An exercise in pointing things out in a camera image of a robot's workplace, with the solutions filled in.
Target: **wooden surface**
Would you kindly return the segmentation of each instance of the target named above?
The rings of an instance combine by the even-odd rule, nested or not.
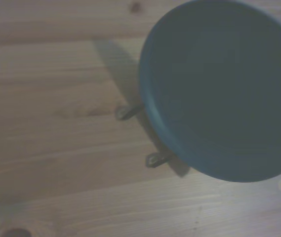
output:
[[[216,180],[164,152],[136,104],[150,28],[184,0],[0,0],[0,236],[281,237],[281,176]],[[280,0],[247,0],[281,21]]]

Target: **wood knot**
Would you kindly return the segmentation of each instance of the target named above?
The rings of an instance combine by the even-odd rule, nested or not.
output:
[[[142,6],[140,2],[133,2],[129,8],[131,13],[139,13],[142,11]]]
[[[6,231],[1,237],[32,237],[32,234],[25,229],[11,229]]]

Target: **wood grain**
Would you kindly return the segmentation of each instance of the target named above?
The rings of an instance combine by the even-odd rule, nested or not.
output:
[[[0,236],[281,237],[281,176],[235,184],[164,151],[137,104],[151,27],[185,0],[0,0]],[[247,0],[281,22],[281,1]]]

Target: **wooden table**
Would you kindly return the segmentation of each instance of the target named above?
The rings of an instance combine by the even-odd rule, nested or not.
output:
[[[0,0],[0,237],[281,237],[281,176],[210,178],[174,160],[137,103],[151,27],[185,0]],[[280,0],[247,0],[281,21]]]

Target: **tabletop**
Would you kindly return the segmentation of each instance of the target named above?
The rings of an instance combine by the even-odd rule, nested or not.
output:
[[[164,151],[137,64],[184,0],[0,0],[0,237],[281,237],[281,176],[231,183]],[[281,21],[281,1],[245,0]]]

